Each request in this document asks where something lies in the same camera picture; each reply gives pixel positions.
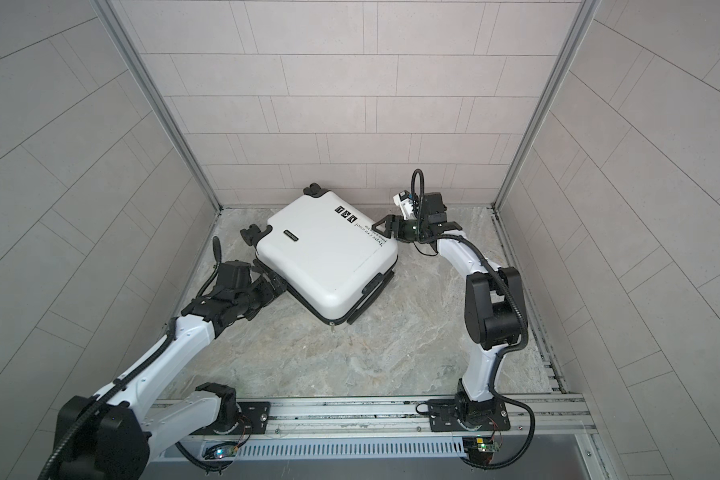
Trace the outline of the black and white suitcase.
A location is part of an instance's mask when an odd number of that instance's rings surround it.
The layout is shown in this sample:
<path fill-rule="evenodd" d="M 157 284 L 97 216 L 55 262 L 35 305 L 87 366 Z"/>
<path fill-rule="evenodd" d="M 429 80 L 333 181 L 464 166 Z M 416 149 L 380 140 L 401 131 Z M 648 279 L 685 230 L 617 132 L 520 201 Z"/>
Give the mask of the black and white suitcase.
<path fill-rule="evenodd" d="M 353 324 L 394 276 L 398 244 L 333 191 L 312 183 L 264 229 L 241 231 L 257 264 L 327 325 Z"/>

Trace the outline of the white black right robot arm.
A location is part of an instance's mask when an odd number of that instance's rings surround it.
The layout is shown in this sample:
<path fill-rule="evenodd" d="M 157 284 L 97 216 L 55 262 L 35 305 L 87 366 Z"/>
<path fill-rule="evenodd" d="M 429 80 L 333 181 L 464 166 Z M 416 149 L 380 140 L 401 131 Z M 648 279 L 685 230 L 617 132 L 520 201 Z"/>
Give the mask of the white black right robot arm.
<path fill-rule="evenodd" d="M 393 201 L 401 213 L 375 222 L 372 230 L 403 243 L 431 246 L 465 278 L 464 323 L 475 348 L 453 400 L 455 418 L 468 430 L 501 428 L 504 398 L 496 391 L 501 362 L 528 342 L 519 272 L 488 260 L 457 223 L 448 221 L 439 193 L 403 191 Z"/>

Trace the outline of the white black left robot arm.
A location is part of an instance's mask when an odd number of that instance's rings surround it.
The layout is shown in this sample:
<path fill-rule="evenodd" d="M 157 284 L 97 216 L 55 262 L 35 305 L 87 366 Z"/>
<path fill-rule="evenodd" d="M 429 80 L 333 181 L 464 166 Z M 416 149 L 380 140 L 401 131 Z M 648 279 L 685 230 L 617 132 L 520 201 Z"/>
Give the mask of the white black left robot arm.
<path fill-rule="evenodd" d="M 253 319 L 288 288 L 260 261 L 217 261 L 197 296 L 168 322 L 165 336 L 123 374 L 90 397 L 75 396 L 59 411 L 53 451 L 42 479 L 138 479 L 147 465 L 197 430 L 254 431 L 234 388 L 200 385 L 185 400 L 148 414 L 172 379 L 240 319 Z"/>

